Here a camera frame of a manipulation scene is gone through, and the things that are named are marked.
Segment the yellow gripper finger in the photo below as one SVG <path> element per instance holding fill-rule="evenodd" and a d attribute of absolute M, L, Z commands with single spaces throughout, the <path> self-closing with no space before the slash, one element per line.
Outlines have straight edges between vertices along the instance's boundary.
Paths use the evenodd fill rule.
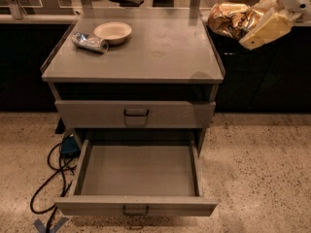
<path fill-rule="evenodd" d="M 301 17 L 301 13 L 269 10 L 255 28 L 250 30 L 239 44 L 245 49 L 254 50 L 265 44 L 271 43 L 290 33 L 294 22 Z"/>
<path fill-rule="evenodd" d="M 259 9 L 263 11 L 268 11 L 270 9 L 275 9 L 280 11 L 284 8 L 281 0 L 259 0 L 256 5 L 253 6 L 254 9 Z"/>

